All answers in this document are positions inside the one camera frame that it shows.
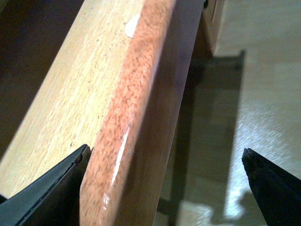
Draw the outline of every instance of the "wooden board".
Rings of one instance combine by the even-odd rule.
[[[81,185],[81,225],[152,225],[202,7],[145,1]]]
[[[25,19],[17,25],[20,38],[8,47],[7,52],[14,54],[1,61],[1,69],[6,66],[0,78],[0,112],[6,116],[5,121],[1,117],[1,137],[15,124],[14,117],[27,111],[24,102],[30,106],[20,126],[16,124],[18,130],[0,162],[0,193],[6,197],[28,186],[82,144],[94,146],[131,40],[125,35],[125,24],[143,6],[143,0],[33,3],[31,23]],[[66,8],[77,16],[64,39],[60,28],[66,22]],[[56,39],[63,41],[58,53],[54,49],[61,43]],[[36,96],[31,94],[35,98],[30,103],[26,98],[36,80],[41,80],[40,72],[46,77],[41,87],[37,86]]]

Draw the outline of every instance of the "dark gap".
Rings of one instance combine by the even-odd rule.
[[[0,14],[0,158],[82,3],[83,0],[11,0]]]

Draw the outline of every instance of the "orange wood edge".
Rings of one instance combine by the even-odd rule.
[[[81,185],[81,225],[152,224],[201,10],[201,0],[145,1]]]

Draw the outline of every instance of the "black plastic piece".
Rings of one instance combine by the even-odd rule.
[[[79,189],[91,155],[83,145],[0,205],[1,226],[78,224]]]
[[[208,7],[208,0],[204,0],[204,9]]]
[[[301,226],[301,180],[250,148],[242,162],[268,226]]]

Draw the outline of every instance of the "light wooden floor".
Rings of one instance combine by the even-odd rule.
[[[168,214],[178,226],[266,225],[241,163],[245,147],[301,178],[300,8],[225,2],[215,59],[200,62],[200,81],[186,88],[155,226]]]

